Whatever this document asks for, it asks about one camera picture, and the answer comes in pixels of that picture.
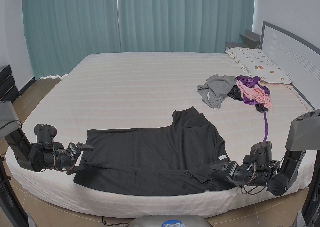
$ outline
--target blue round sticker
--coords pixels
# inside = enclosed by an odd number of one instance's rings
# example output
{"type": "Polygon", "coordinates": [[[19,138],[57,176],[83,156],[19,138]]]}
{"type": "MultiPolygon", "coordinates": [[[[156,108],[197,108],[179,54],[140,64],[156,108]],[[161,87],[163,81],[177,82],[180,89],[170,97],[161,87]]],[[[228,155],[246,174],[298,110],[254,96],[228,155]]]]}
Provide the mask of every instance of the blue round sticker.
{"type": "Polygon", "coordinates": [[[161,227],[185,227],[181,221],[178,220],[168,220],[165,221],[161,227]]]}

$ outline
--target white headboard panel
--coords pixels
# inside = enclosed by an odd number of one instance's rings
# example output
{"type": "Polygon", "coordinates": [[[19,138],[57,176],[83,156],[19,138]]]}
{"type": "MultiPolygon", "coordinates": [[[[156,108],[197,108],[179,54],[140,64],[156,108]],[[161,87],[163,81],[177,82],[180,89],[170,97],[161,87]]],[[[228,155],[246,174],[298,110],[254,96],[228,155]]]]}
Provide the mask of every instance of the white headboard panel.
{"type": "Polygon", "coordinates": [[[320,49],[280,27],[263,22],[260,49],[293,80],[315,109],[320,108],[320,49]]]}

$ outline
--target purple satin garment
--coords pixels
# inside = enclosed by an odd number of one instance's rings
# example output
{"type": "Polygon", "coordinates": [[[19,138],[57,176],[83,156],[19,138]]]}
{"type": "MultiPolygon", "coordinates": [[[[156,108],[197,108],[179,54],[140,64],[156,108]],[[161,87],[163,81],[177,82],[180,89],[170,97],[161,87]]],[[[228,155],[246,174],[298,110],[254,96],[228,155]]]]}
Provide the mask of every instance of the purple satin garment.
{"type": "MultiPolygon", "coordinates": [[[[258,85],[259,87],[261,87],[261,89],[266,94],[270,94],[270,90],[266,86],[258,84],[258,82],[260,81],[260,77],[258,77],[258,76],[249,77],[249,76],[240,75],[237,77],[237,79],[238,79],[238,81],[241,81],[242,84],[244,84],[246,87],[253,87],[254,85],[258,85]]],[[[245,95],[243,95],[243,102],[245,104],[249,104],[249,105],[258,105],[259,104],[256,100],[249,100],[245,95]]],[[[264,124],[265,124],[263,141],[266,141],[267,137],[268,137],[268,122],[266,120],[267,116],[266,116],[266,111],[264,108],[263,108],[263,118],[264,118],[264,124]]]]}

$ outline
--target pillow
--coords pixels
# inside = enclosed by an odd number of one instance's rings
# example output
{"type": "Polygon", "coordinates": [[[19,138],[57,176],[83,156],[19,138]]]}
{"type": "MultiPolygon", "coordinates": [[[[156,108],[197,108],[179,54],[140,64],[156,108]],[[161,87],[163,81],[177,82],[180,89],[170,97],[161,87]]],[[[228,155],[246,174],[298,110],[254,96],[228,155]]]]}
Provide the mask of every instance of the pillow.
{"type": "Polygon", "coordinates": [[[225,51],[249,76],[258,76],[268,83],[290,84],[289,75],[273,63],[261,49],[234,47],[225,51]]]}

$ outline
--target baseboard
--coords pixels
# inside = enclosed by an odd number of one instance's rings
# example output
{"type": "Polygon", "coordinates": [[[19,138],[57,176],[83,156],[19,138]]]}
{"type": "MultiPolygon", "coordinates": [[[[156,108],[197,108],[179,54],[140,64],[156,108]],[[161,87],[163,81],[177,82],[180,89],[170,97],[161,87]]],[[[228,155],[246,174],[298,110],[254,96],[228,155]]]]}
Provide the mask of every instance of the baseboard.
{"type": "Polygon", "coordinates": [[[36,80],[35,80],[34,77],[33,77],[32,79],[30,79],[30,81],[28,81],[28,83],[26,83],[26,84],[23,86],[23,88],[20,89],[20,91],[19,91],[20,96],[22,96],[22,95],[24,94],[24,92],[26,92],[27,89],[28,89],[29,87],[31,87],[32,84],[33,84],[35,81],[36,81],[36,80]]]}

